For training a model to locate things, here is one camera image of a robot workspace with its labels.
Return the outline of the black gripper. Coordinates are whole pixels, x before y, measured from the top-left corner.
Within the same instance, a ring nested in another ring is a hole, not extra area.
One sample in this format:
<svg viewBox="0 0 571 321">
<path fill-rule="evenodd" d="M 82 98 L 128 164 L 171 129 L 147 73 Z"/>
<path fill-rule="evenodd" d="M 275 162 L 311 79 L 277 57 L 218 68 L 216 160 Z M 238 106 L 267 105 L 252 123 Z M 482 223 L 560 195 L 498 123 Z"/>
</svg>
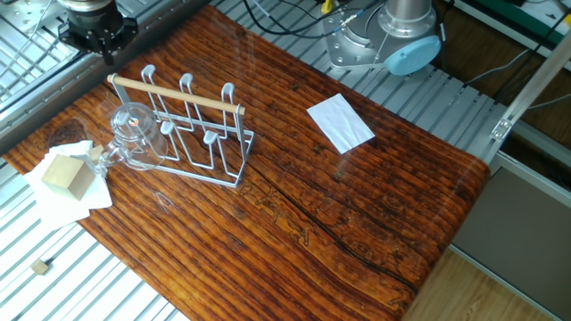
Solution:
<svg viewBox="0 0 571 321">
<path fill-rule="evenodd" d="M 67 20 L 58 27 L 58 39 L 81 52 L 105 47 L 105 64 L 114 64 L 114 54 L 123 50 L 138 34 L 138 25 L 117 7 L 103 7 L 91 12 L 67 9 Z"/>
</svg>

